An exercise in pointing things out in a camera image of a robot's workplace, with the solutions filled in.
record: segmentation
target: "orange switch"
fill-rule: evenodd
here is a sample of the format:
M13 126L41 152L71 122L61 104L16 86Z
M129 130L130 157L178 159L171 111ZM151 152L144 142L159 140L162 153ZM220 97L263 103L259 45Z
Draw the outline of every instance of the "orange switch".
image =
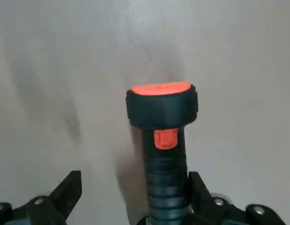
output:
M178 128L154 131L154 143L158 149L168 150L178 143Z

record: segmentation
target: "black plastic body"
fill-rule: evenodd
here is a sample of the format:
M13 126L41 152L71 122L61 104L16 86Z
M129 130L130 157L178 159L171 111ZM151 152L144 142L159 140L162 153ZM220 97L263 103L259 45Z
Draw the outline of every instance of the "black plastic body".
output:
M184 129L178 129L178 144L169 150L155 146L153 130L143 129L141 137L150 223L181 225L189 214Z
M185 125L197 118L196 88L168 95L144 96L127 91L130 123L141 129L148 190L150 223L182 225L189 214ZM155 145L154 130L177 128L178 144L161 150Z
M132 90L126 93L130 123L140 129L170 129L183 127L197 118L196 88L176 94L144 96Z

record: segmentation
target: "gray wall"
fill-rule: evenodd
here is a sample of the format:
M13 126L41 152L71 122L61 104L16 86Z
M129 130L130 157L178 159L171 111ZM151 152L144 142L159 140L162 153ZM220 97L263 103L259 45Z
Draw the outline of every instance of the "gray wall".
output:
M0 0L0 201L81 169L69 223L134 225L147 207L125 91L174 80L199 92L189 169L290 224L290 0Z

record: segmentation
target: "flashlight handle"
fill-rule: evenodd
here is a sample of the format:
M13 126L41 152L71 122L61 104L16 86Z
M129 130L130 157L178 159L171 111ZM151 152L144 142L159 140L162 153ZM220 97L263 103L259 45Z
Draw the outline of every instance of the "flashlight handle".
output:
M152 225L181 225L189 213L187 166L183 127L177 129L177 145L156 147L154 130L142 130L142 147Z

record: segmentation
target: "clamp jaw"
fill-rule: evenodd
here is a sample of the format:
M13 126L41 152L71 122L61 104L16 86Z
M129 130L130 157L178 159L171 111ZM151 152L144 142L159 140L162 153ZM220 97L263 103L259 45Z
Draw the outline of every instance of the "clamp jaw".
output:
M0 225L66 225L81 195L81 172L72 171L49 196L38 196L16 209L0 202Z

